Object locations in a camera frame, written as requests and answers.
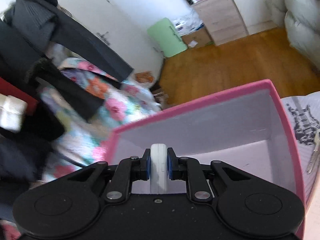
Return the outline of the white packaged box stack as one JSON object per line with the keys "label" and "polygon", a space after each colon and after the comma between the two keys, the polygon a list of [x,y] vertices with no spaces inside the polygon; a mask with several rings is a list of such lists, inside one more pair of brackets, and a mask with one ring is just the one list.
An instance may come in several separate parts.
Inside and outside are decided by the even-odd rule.
{"label": "white packaged box stack", "polygon": [[198,15],[186,15],[173,20],[172,23],[181,36],[195,32],[203,26],[203,20]]}

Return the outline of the white fluffy fabric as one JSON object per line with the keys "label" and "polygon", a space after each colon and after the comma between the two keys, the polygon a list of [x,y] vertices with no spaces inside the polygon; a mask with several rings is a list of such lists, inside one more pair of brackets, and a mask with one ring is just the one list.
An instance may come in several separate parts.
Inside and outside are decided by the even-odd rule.
{"label": "white fluffy fabric", "polygon": [[0,126],[17,133],[21,130],[28,104],[14,96],[1,94]]}

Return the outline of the grey-green puffer jacket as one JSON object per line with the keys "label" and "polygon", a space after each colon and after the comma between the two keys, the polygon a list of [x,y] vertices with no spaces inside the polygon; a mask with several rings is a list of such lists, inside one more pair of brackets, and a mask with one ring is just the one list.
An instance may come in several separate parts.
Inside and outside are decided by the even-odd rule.
{"label": "grey-green puffer jacket", "polygon": [[319,67],[319,0],[284,0],[291,46]]}

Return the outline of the light wooden wardrobe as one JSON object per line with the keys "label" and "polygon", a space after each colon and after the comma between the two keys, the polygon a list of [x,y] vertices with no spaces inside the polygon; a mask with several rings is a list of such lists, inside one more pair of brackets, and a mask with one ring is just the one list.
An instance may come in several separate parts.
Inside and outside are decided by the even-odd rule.
{"label": "light wooden wardrobe", "polygon": [[233,0],[250,35],[275,28],[271,19],[272,0]]}

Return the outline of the pink cardboard box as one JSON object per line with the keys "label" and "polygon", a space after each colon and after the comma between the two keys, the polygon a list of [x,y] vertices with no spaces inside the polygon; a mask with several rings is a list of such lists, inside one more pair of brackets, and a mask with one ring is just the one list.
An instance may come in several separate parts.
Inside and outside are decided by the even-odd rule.
{"label": "pink cardboard box", "polygon": [[125,204],[108,207],[99,239],[299,239],[304,183],[277,91],[258,81],[194,100],[115,129],[112,164],[152,144],[197,159],[210,200],[190,200],[185,181],[163,195],[136,181]]}

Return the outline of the floral quilt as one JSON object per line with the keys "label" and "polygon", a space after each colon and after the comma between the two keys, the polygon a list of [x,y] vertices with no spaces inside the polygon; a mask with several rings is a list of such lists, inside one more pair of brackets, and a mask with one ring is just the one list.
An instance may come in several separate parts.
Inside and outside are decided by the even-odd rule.
{"label": "floral quilt", "polygon": [[63,124],[65,133],[53,142],[42,180],[49,182],[107,157],[113,129],[161,111],[149,89],[129,77],[116,79],[86,60],[65,59],[58,70],[83,90],[103,101],[97,113],[84,120],[51,85],[40,90],[40,98]]}

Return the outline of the white TCL remote control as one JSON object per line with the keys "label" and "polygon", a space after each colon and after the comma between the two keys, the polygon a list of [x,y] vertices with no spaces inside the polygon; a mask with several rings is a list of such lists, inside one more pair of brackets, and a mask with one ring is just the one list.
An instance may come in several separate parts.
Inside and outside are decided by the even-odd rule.
{"label": "white TCL remote control", "polygon": [[165,144],[153,144],[150,148],[150,192],[165,194],[168,190],[168,152]]}

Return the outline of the wooden shelf cabinet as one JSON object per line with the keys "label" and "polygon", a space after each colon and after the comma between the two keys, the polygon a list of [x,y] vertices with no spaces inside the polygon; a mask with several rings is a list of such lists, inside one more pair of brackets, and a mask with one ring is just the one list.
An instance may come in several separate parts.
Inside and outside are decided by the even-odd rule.
{"label": "wooden shelf cabinet", "polygon": [[234,0],[186,0],[203,21],[215,45],[248,36]]}

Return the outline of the green folding table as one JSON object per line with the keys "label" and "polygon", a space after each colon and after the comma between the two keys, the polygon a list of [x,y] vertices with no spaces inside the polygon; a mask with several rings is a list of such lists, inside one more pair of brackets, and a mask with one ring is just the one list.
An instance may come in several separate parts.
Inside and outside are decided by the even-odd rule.
{"label": "green folding table", "polygon": [[164,56],[173,57],[188,49],[175,26],[168,18],[163,18],[147,29],[148,35],[161,48]]}

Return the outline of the brown cardboard box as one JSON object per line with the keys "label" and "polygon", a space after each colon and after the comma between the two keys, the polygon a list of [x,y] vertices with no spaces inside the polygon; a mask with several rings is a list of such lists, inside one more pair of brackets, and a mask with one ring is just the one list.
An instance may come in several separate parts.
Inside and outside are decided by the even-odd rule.
{"label": "brown cardboard box", "polygon": [[212,38],[205,27],[182,36],[182,40],[190,49],[201,48],[212,42]]}

